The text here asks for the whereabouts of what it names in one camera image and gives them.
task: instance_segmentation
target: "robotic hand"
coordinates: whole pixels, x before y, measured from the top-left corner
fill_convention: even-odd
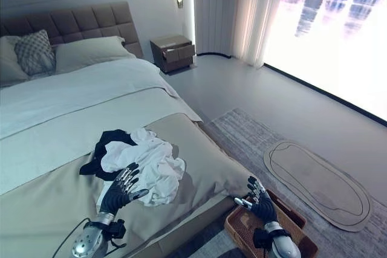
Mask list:
[[[254,246],[269,250],[269,258],[301,258],[301,253],[291,240],[290,234],[278,223],[272,199],[260,181],[250,176],[247,187],[255,203],[235,198],[234,201],[254,213],[264,223],[265,230],[256,229]]]
[[[126,232],[124,221],[114,222],[118,210],[126,204],[141,198],[149,190],[131,193],[131,187],[138,181],[138,164],[132,163],[123,169],[106,192],[99,213],[93,221],[88,222],[73,243],[71,258],[102,258],[108,250],[108,241],[118,248],[126,244],[116,245],[112,239],[121,239]]]

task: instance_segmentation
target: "gray floor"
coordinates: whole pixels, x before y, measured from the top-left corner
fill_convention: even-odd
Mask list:
[[[346,171],[387,205],[386,127],[268,68],[219,56],[194,62],[162,75],[204,122],[241,108]]]

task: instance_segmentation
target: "woven basket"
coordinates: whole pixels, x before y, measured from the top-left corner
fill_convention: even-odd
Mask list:
[[[314,258],[319,251],[317,245],[313,243],[308,236],[302,231],[306,220],[299,213],[286,206],[276,195],[269,192],[274,202],[278,216],[278,222],[290,234],[293,241],[297,244],[302,258]],[[248,258],[264,258],[264,250],[256,249],[253,243],[253,234],[256,228],[263,228],[264,225],[253,213],[242,206],[238,206],[231,214],[228,215],[224,227],[231,235],[238,248]]]

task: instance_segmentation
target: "drawer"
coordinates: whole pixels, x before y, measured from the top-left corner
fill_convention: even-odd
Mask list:
[[[176,62],[179,60],[178,50],[167,50],[163,52],[163,57],[166,59],[167,63]]]
[[[187,59],[188,57],[192,57],[194,54],[194,45],[185,45],[181,48],[163,51],[163,57],[166,59],[167,63]]]
[[[195,46],[194,45],[186,45],[184,47],[178,48],[179,59],[186,59],[188,57],[192,57],[195,54]]]

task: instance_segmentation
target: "oval mat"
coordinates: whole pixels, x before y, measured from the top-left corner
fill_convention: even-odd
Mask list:
[[[265,152],[269,171],[336,227],[357,232],[371,212],[371,197],[352,177],[292,141],[283,140]]]

